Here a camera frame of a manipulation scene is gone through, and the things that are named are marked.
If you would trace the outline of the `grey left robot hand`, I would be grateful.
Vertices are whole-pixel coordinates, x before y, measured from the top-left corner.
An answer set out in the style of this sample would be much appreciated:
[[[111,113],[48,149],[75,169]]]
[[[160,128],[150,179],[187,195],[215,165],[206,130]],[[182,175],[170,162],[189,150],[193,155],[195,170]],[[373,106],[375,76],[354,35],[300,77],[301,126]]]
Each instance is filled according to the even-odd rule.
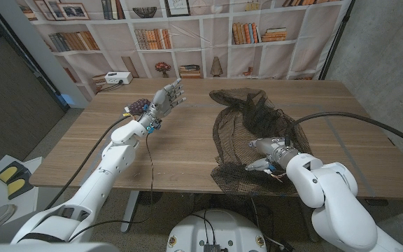
[[[151,125],[160,123],[163,118],[171,113],[173,108],[186,100],[183,97],[185,91],[181,81],[181,78],[177,78],[174,82],[155,93],[150,106],[139,119],[139,123],[143,127],[148,129]]]

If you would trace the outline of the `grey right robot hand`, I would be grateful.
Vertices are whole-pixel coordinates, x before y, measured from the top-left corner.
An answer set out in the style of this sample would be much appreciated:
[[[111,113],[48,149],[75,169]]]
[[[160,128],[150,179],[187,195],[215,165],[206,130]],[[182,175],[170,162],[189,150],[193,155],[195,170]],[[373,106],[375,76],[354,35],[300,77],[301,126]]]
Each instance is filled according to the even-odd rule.
[[[283,137],[256,139],[249,143],[249,146],[263,153],[266,157],[254,161],[246,167],[247,171],[260,171],[270,173],[276,169],[276,164],[283,170],[299,151],[292,146],[285,144]]]

